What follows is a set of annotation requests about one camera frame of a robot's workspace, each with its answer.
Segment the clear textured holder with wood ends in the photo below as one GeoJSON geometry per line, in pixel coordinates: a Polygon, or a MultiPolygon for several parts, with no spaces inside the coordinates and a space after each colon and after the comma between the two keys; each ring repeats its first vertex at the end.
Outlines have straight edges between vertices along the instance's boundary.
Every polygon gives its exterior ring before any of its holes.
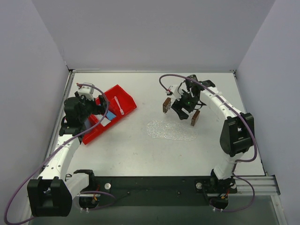
{"type": "MultiPolygon", "coordinates": [[[[172,100],[170,97],[167,97],[166,98],[166,100],[163,102],[163,104],[162,104],[162,112],[164,113],[164,114],[167,114],[169,111],[171,111],[171,110],[173,110],[172,108],[171,108],[171,106],[172,106],[172,104],[174,103],[174,101],[175,100],[172,100]]],[[[193,113],[193,115],[192,115],[192,118],[191,118],[191,122],[190,122],[190,125],[192,126],[192,127],[194,127],[195,125],[196,125],[196,123],[197,123],[197,121],[198,121],[198,119],[199,119],[199,117],[200,117],[200,109],[201,109],[201,106],[200,106],[200,108],[195,108],[191,113],[193,113]]]]}

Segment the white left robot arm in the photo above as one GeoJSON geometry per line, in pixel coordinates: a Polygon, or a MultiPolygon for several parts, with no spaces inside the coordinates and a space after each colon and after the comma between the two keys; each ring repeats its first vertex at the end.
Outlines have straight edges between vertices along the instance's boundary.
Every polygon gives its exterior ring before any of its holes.
{"type": "Polygon", "coordinates": [[[86,173],[78,173],[70,180],[65,177],[74,156],[88,131],[85,122],[94,115],[108,112],[105,94],[98,97],[91,93],[75,92],[75,96],[64,101],[65,116],[61,121],[55,151],[45,161],[45,168],[37,179],[27,185],[31,213],[34,217],[65,217],[72,208],[73,199],[81,190],[90,193],[96,188],[96,181],[86,173]]]}

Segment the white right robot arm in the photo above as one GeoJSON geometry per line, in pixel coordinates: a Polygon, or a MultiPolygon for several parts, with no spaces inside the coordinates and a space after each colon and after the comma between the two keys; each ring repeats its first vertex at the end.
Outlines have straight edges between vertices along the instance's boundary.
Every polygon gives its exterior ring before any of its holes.
{"type": "Polygon", "coordinates": [[[232,184],[236,165],[243,161],[242,156],[250,147],[256,147],[254,117],[230,104],[211,80],[199,81],[196,75],[189,75],[184,77],[184,84],[185,89],[180,84],[166,88],[167,95],[174,96],[175,100],[165,102],[163,111],[173,109],[180,120],[188,119],[193,113],[192,126],[199,117],[197,106],[206,106],[219,119],[224,119],[219,139],[224,158],[212,169],[211,176],[217,187],[226,188],[232,184]]]}

